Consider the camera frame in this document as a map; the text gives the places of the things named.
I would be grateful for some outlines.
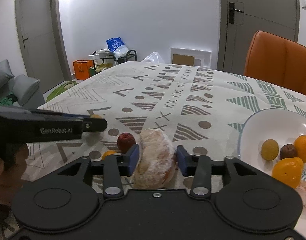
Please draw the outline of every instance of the red apple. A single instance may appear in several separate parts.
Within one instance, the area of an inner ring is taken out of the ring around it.
[[[127,151],[135,143],[136,141],[133,135],[128,132],[120,134],[120,136],[117,138],[117,147],[120,149],[121,153],[127,153]]]

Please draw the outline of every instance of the chair backrest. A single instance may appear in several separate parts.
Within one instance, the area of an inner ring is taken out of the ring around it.
[[[306,47],[258,31],[247,53],[244,75],[306,95]]]

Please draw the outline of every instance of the door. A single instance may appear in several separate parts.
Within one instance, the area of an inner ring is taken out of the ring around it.
[[[228,0],[227,11],[226,72],[243,75],[247,51],[259,30],[298,39],[297,0]]]
[[[42,93],[64,81],[51,16],[51,0],[19,0],[22,55],[28,76],[40,79]]]

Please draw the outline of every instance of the plate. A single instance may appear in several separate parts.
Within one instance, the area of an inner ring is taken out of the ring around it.
[[[238,157],[253,167],[271,175],[273,166],[280,160],[279,156],[273,161],[261,157],[261,146],[267,139],[274,139],[279,148],[306,134],[306,118],[289,110],[265,109],[249,117],[240,133],[237,144]],[[306,181],[306,163],[302,179]],[[295,230],[306,237],[306,208],[298,220]]]

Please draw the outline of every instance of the patterned tablecloth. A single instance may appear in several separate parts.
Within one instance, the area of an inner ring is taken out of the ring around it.
[[[23,179],[33,181],[81,156],[100,160],[105,151],[117,149],[117,137],[130,132],[139,140],[146,128],[160,128],[189,153],[223,160],[236,155],[239,133],[253,113],[284,108],[306,117],[306,96],[236,74],[203,67],[127,62],[83,81],[41,108],[71,114],[99,114],[108,122],[103,133],[84,133],[80,140],[29,144],[28,168]],[[193,178],[179,171],[173,188],[190,188]],[[124,190],[132,187],[122,178]],[[220,178],[212,191],[221,187]],[[102,190],[102,178],[93,180]],[[2,235],[17,226],[13,216],[2,224]]]

